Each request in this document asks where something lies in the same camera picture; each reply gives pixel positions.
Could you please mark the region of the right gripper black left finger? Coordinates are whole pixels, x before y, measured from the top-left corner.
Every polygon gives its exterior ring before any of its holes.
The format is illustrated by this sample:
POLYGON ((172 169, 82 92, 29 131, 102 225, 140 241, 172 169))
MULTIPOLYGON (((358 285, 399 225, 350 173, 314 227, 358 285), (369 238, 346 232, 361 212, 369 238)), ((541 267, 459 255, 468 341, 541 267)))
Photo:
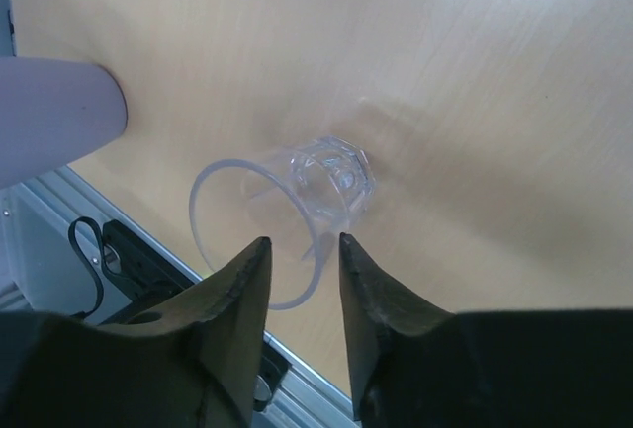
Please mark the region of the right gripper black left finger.
POLYGON ((249 426, 271 270, 271 241, 259 237, 124 324, 3 313, 2 425, 249 426))

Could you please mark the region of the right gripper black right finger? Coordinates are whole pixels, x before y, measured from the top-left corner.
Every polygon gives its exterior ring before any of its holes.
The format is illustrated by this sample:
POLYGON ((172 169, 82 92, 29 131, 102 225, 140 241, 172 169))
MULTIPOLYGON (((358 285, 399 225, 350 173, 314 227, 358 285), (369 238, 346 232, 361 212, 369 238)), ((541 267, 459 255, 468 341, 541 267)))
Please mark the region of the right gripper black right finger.
POLYGON ((628 309, 452 313, 339 238, 355 419, 364 427, 628 427, 628 309))

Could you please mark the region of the clear glass cup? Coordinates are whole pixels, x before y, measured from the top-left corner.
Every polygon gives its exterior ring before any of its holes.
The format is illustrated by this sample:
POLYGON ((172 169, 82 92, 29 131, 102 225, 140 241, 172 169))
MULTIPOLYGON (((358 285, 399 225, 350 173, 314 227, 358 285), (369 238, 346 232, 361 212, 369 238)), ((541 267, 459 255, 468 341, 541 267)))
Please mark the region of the clear glass cup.
POLYGON ((194 240, 211 272, 258 236, 272 242, 269 307, 289 310, 316 291, 338 236, 369 207, 367 154, 337 136, 204 168, 189 198, 194 240))

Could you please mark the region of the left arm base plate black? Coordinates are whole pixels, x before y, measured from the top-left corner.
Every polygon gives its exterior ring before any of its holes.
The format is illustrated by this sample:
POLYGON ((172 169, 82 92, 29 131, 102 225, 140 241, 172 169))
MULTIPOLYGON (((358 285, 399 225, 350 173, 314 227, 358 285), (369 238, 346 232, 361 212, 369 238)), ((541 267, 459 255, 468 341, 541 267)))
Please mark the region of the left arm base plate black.
POLYGON ((96 290, 94 306, 76 313, 74 316, 78 319, 85 320, 100 309, 105 298, 105 282, 130 300, 127 306, 105 319, 105 323, 127 322, 194 285, 193 280, 118 220, 101 225, 91 217, 81 216, 70 224, 67 238, 96 290), (81 224, 92 231, 96 256, 85 254, 78 243, 77 230, 81 224))

